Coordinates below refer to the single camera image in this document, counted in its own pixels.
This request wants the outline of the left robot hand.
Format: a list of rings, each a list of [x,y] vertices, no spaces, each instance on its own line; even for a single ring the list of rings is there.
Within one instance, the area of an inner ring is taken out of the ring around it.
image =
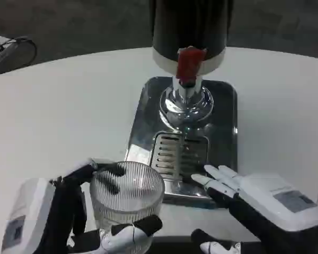
[[[140,162],[89,159],[66,176],[21,185],[2,253],[146,252],[163,223],[164,180]]]

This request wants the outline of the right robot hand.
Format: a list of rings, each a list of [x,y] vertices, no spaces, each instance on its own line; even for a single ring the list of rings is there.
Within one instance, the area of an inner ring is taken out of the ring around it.
[[[242,176],[204,165],[185,180],[202,188],[257,237],[266,253],[318,253],[318,203],[278,174]]]

